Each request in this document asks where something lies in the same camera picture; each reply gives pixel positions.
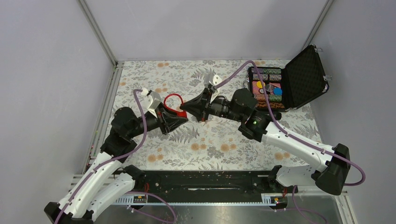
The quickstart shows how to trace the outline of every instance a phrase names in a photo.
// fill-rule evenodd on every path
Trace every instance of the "white wall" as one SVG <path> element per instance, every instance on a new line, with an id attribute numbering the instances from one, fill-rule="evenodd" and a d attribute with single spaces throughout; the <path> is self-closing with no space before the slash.
<path id="1" fill-rule="evenodd" d="M 111 64 L 77 1 L 2 1 L 0 223 L 44 207 L 81 172 Z"/>
<path id="2" fill-rule="evenodd" d="M 326 0 L 88 0 L 118 60 L 291 59 Z"/>
<path id="3" fill-rule="evenodd" d="M 349 146 L 367 174 L 347 188 L 359 224 L 394 223 L 396 1 L 335 1 L 314 43 L 330 90 L 312 103 L 326 143 Z M 348 182 L 359 180 L 351 169 Z"/>

